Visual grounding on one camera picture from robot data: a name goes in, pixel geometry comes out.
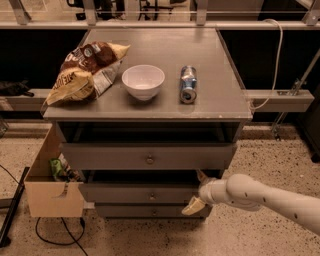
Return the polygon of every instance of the gray drawer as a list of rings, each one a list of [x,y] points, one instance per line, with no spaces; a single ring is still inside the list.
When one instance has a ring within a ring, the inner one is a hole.
[[[197,193],[196,185],[181,184],[80,184],[87,202],[120,204],[184,204]]]
[[[229,167],[236,144],[135,146],[62,143],[69,164],[79,170],[103,169],[219,169]]]
[[[100,217],[105,218],[206,218],[211,212],[211,207],[206,207],[192,216],[181,213],[183,205],[173,206],[141,206],[141,205],[95,205]]]

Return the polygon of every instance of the cabinet top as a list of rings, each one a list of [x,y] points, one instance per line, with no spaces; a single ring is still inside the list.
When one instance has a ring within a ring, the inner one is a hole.
[[[103,121],[139,119],[251,119],[252,114],[226,51],[211,28],[114,28],[91,30],[83,44],[105,41],[131,45],[114,84],[87,104],[50,106],[45,119]],[[154,65],[165,73],[160,93],[148,102],[130,96],[122,73],[140,64]],[[180,102],[180,72],[185,65],[197,70],[197,99]]]

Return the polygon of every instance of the chip bag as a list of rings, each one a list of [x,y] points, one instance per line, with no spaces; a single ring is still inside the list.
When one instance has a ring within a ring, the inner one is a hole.
[[[70,52],[46,103],[93,100],[114,82],[129,46],[93,42]]]

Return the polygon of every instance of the white cable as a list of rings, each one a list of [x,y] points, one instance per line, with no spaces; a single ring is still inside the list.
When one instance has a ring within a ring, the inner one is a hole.
[[[277,82],[277,77],[278,77],[279,59],[280,59],[281,45],[282,45],[282,39],[283,39],[283,29],[282,29],[281,25],[279,24],[279,22],[277,22],[276,20],[266,19],[264,21],[272,23],[272,24],[275,24],[275,25],[277,25],[279,27],[280,39],[279,39],[279,45],[278,45],[278,50],[277,50],[276,66],[275,66],[275,72],[274,72],[273,84],[272,84],[271,92],[270,92],[268,98],[263,103],[261,103],[259,106],[257,106],[257,107],[250,106],[251,110],[256,110],[256,109],[262,108],[265,104],[267,104],[267,102],[269,101],[269,99],[271,97],[271,94],[274,91],[274,88],[276,87],[276,82]]]

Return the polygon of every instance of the black cable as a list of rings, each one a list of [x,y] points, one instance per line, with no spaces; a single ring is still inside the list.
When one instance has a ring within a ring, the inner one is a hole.
[[[79,238],[77,238],[77,239],[75,239],[75,237],[71,234],[71,232],[70,232],[70,230],[68,229],[67,224],[65,223],[64,219],[61,218],[63,225],[65,226],[67,232],[69,233],[69,235],[70,235],[71,238],[73,239],[73,242],[70,242],[70,243],[58,243],[58,242],[50,241],[50,240],[47,240],[47,239],[43,238],[43,237],[39,234],[39,231],[38,231],[38,225],[39,225],[40,219],[41,219],[41,218],[38,218],[38,220],[37,220],[35,230],[36,230],[37,236],[38,236],[42,241],[44,241],[44,242],[46,242],[46,243],[49,243],[49,244],[61,245],[61,246],[69,246],[69,245],[77,244],[77,245],[80,247],[80,249],[84,252],[84,254],[85,254],[86,256],[88,256],[88,254],[86,253],[86,251],[85,251],[85,250],[82,248],[82,246],[78,243],[78,241],[82,238],[82,236],[83,236],[83,234],[84,234],[84,231],[85,231],[85,222],[84,222],[84,219],[83,219],[83,218],[80,218],[80,225],[82,226],[82,233],[81,233],[81,235],[79,236]]]
[[[19,181],[17,181],[16,178],[13,177],[13,175],[12,175],[6,168],[4,168],[1,164],[0,164],[0,167],[1,167],[3,170],[5,170],[5,171],[11,176],[11,178],[14,179],[14,181],[18,183],[18,185],[20,185]]]
[[[61,218],[62,222],[63,222],[63,225],[65,226],[66,230],[68,231],[69,235],[72,237],[73,241],[79,246],[79,248],[83,251],[83,253],[88,256],[87,252],[83,249],[83,247],[79,244],[79,240],[80,239],[75,239],[74,236],[71,234],[69,228],[67,227],[67,224],[66,222],[64,221],[63,218]],[[84,225],[84,220],[82,218],[80,218],[80,223],[81,223],[81,226]]]

